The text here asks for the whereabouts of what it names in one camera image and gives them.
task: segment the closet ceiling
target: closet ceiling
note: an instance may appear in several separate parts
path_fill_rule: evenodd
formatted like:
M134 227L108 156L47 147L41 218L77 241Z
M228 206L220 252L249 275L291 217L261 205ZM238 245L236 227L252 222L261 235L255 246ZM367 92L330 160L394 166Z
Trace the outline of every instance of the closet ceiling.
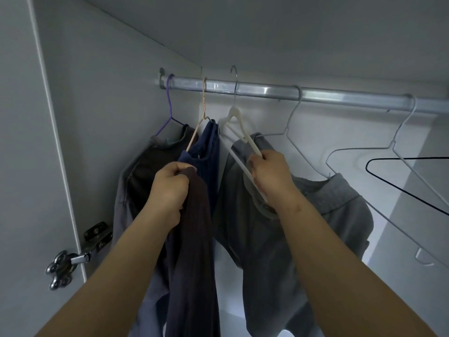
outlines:
M86 0L194 63L449 82L449 0Z

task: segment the wire hanger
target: wire hanger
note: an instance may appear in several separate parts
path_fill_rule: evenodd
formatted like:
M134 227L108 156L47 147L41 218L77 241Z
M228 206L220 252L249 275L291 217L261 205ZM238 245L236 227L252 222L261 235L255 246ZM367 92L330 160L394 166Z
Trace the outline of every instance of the wire hanger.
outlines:
M290 143L295 147L295 149L298 151L298 153L306 160L306 162L312 167L313 170L315 170L318 174L322 175L325 178L328 178L327 175L325 175L324 173L322 173L321 171L319 171L305 156L304 153L302 153L302 151L300 150L300 148L298 148L298 146L295 144L294 141L291 140L291 138L288 136L288 130L290 129L290 120L293 118L293 114L295 113L296 109L299 107L299 105L301 104L301 98L302 98L302 91L298 86L295 86L298 89L299 92L299 101L296 104L296 106L293 108L292 112L290 113L290 116L288 117L287 120L287 125L284 129L283 132L280 133L269 133L267 135L263 135L264 137L268 137L268 136L285 136L287 137L287 139L290 141Z
M199 125L200 125L205 119L209 119L209 120L210 120L209 117L206 117L206 96L205 96L205 94L204 94L204 89L205 89L205 88L206 88L206 78L203 78L203 115L202 115L202 117L200 118L200 120L199 120L199 122L198 122L198 124L197 124L197 126L196 126L196 128L195 128L194 134L193 134L192 138L190 139L190 142L188 143L187 149L185 149L185 151L188 151L188 150L190 149L190 146L192 145L192 142L194 141L194 138L195 138L196 133L197 133L197 131L198 131Z
M419 175L419 173L417 171L415 171L413 169L413 167L405 161L405 159L403 157L401 157L398 152L395 150L396 147L396 141L397 138L404 126L404 124L410 119L410 117L413 115L413 113L416 110L416 98L413 95L410 95L413 99L413 108L412 111L407 115L407 117L402 121L402 123L399 125L399 127L396 129L396 132L394 134L393 140L390 142L390 144L387 147L365 147L365 148L343 148L343 149L335 149L334 151L332 151L328 157L326 158L326 165L328 166L328 168L330 170L332 170L334 172L334 174L337 174L337 172L334 170L334 168L331 167L331 165L329 164L329 158L338 151L346 151L346 150L391 150L393 151L393 153L398 157L398 159L400 159L401 161L403 161L406 166L416 175L418 176L418 178L420 180L422 180L424 182L424 184L438 197L440 198L445 204L447 204L446 200L443 199L443 197L430 185L427 183L427 181L424 180L424 178ZM445 268L449 269L449 267L442 262L438 257L436 257L434 254L430 253L427 249L425 249L423 246L421 246L421 244L416 241L414 238L412 238L407 232L405 232L401 227L397 226L393 221L391 221L388 217L386 217L380 210L378 210L377 208L375 208L371 203L369 203L366 199L365 199L366 203L373 208L381 217L383 217L386 221L388 221L389 223L391 223L399 232L401 232L402 234L404 234L407 238L409 238L412 242L414 242L417 246L418 246L418 250L415 254L415 260L418 261L421 265L423 266L433 266L433 263L424 263L421 260L418 259L419 254L421 253L421 251L425 251L427 254L429 254L432 258L434 258L435 260L437 260L441 265L443 265Z
M258 154L260 157L262 157L261 151L256 146L256 144L254 143L254 141L252 140L251 136L245 130L245 127L244 127L244 124L243 124L243 120L242 120L242 114L240 113L240 110L235 106L236 95L237 95L237 82L238 82L238 79L237 79L237 68L235 67L235 65L233 65L231 67L231 72L232 72L233 69L235 69L234 105L229 110L228 116L226 118L222 118L222 119L219 120L219 124L218 124L218 138L222 142L222 144L225 147L225 149L229 152L229 154L235 159L235 161L237 162L239 167L243 170L245 175L248 176L248 178L250 179L251 183L255 186L257 191L261 194L262 199L265 202L267 202L267 197L265 196L265 194L263 194L259 190L259 188L257 188L256 185L254 184L254 178L251 175L251 172L248 170L246 165L241 161L241 159L239 159L239 157L235 154L235 152L232 150L232 147L228 146L228 144L226 143L226 140L221 135L221 131L222 131L223 127L227 126L241 141L243 141L244 143L249 143L251 148L254 150L254 152L256 154ZM234 130L231 126L228 125L229 120L231 120L231 118L233 118L233 117L237 118L237 121L239 122L240 129L242 130L243 136L241 134L239 134L236 130Z
M162 125L162 127L158 130L158 132L156 132L156 136L157 135L159 135L160 133L161 133L161 131L167 126L167 124L171 121L171 120L174 120L175 122L177 122L177 123L179 123L179 124L181 124L181 125L184 125L184 124L182 124L179 120L177 120L177 119L175 119L175 118L173 118L173 115L172 115L172 113L171 113L171 100L170 100L170 94L168 93L168 85L170 84L170 79L172 78L172 77L174 77L175 75L172 73L171 75L169 75L168 76L168 78L167 78L167 85L166 85L166 93L167 93L167 99L168 99L168 108L169 108L169 111L170 111L170 117L167 119L167 121Z
M449 157L445 157L445 156L436 156L436 157L406 157L406 158L404 158L404 159L427 159L427 160L434 160L434 159L449 159ZM443 209L440 209L440 208L434 206L433 204L428 203L427 201L423 200L422 198L419 198L419 197L417 197L416 195L413 195L411 192L408 192L408 191L406 191L405 189L402 189L402 188L400 188L400 187L394 185L394 184L391 183L390 181L387 181L387 180L381 178L379 175L376 175L376 174L374 174L372 171L368 170L368 165L369 165L371 162L373 162L373 161L387 161L387 160L401 160L401 159L400 159L400 158L397 158L397 157L396 157L396 158L372 158L372 159L370 159L370 160L367 162L367 164L365 165L365 170L366 170L369 174L373 175L374 177L377 177L379 180L381 180L381 181L383 181L383 182L389 184L390 186L395 187L396 189L400 190L400 191L403 192L403 193L406 193L407 195L412 196L413 198L415 198L415 199L417 199L418 201L421 201L422 203L424 203L424 204L426 204L426 205L432 207L433 209L436 209L436 210L438 210L439 212L441 212L441 213L446 214L446 215L449 216L449 213L448 213L448 212L445 212Z

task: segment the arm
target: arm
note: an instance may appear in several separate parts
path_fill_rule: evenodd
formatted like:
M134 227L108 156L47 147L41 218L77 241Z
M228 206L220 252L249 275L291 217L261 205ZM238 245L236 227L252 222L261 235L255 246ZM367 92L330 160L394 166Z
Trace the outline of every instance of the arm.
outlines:
M250 157L256 186L279 215L315 319L326 336L434 336L338 238L295 187L282 154Z
M38 332L44 336L126 336L168 232L179 223L189 164L173 162L157 172L144 208L81 289Z

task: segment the forearm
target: forearm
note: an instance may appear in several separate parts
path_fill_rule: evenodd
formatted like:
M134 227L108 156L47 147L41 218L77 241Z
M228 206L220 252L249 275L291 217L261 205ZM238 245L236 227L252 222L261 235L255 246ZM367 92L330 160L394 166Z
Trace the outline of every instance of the forearm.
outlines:
M165 219L157 214L141 214L89 281L37 336L128 334L168 234Z
M434 336L296 192L278 206L299 280L326 336Z

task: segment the black wire hanger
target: black wire hanger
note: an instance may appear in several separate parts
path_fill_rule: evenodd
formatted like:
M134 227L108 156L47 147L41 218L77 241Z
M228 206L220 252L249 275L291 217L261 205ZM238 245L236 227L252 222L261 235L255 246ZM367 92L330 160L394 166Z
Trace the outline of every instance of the black wire hanger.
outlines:
M440 209L440 208L434 206L433 204L428 203L427 201L423 200L422 198L419 198L419 197L417 197L416 195L413 195L412 193L410 193L410 192L408 192L408 191L406 191L406 190L404 190L404 189L402 189L402 188L400 188L400 187L398 187L398 186L392 184L391 182L389 182L389 181L387 181L387 180L381 178L380 176L378 176L378 175L376 175L376 174L374 174L373 172L371 172L371 171L368 170L368 165L369 165L369 163L371 163L372 161L385 161L385 160L392 160L392 159L401 160L400 158L397 158L397 157L395 157L395 158L373 158L373 159L370 159L370 160L368 161L368 163L365 165L365 170L366 170L369 174L373 175L374 177L377 177L379 180L384 181L385 183L388 183L390 186L395 187L396 189L398 189L398 190L400 190L400 191L402 191L402 192L404 192L404 193L406 193L406 194L412 196L413 198L415 198L415 199L421 201L422 203L424 203L424 204L426 204L426 205L428 205L428 206L430 206L430 207L432 207L432 208L438 210L439 212L441 212L441 213L446 214L446 215L449 216L449 213L448 213L448 212L445 212L444 210L442 210L442 209ZM443 156L438 156L438 157L408 157L408 158L404 158L404 159L449 159L449 157L443 157Z

